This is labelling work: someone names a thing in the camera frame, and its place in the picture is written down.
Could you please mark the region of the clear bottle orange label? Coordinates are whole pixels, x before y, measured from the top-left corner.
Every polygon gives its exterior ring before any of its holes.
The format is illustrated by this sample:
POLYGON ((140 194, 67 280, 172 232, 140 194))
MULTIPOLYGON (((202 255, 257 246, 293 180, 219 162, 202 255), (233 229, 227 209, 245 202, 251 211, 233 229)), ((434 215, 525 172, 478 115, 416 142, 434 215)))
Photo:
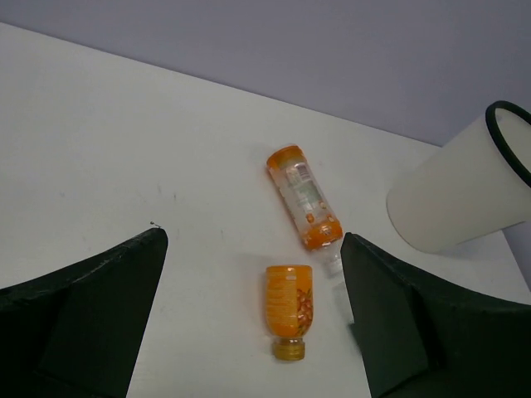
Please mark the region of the clear bottle orange label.
POLYGON ((266 168, 289 212, 303 247, 329 276, 342 270, 343 228, 297 145, 272 153, 266 168))

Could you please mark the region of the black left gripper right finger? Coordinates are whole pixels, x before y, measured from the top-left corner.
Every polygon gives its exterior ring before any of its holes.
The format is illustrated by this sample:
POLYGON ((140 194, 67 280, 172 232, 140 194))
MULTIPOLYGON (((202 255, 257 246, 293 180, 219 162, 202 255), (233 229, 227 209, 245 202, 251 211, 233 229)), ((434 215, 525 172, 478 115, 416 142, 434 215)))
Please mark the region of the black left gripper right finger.
POLYGON ((347 234, 351 331, 374 397, 527 397, 530 307, 453 284, 347 234))

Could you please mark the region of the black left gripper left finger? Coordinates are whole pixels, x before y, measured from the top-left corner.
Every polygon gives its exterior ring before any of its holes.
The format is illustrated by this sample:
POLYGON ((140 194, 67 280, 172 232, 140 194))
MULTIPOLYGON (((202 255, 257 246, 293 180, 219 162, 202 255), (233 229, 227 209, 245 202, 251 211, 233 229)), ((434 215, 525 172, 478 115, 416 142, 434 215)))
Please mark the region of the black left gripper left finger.
POLYGON ((125 397, 168 249, 151 228, 1 290, 3 397, 125 397))

